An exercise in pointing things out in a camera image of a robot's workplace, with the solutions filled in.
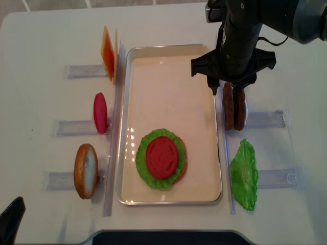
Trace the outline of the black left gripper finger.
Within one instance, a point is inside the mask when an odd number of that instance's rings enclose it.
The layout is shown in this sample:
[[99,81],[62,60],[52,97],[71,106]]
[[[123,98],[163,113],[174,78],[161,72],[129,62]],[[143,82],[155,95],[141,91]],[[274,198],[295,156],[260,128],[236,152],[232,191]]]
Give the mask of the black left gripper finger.
[[23,197],[17,197],[1,213],[1,244],[15,244],[17,231],[25,210]]

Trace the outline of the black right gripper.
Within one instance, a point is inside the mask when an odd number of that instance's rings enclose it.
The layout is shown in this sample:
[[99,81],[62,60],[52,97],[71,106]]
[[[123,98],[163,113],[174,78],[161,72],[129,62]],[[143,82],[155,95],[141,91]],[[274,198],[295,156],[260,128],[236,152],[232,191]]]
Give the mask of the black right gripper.
[[191,75],[207,76],[213,96],[219,80],[231,82],[237,92],[254,84],[258,71],[273,69],[274,52],[256,47],[262,28],[260,1],[208,1],[207,19],[221,22],[216,49],[191,60]]

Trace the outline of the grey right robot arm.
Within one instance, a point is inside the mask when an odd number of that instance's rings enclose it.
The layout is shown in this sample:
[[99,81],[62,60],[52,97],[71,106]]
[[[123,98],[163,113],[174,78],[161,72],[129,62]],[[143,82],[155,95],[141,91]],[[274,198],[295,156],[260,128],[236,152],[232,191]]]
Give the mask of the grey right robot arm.
[[206,75],[217,92],[220,81],[240,91],[257,72],[276,65],[274,52],[256,47],[266,25],[301,44],[326,40],[326,1],[208,1],[208,22],[221,22],[216,48],[191,60],[191,75]]

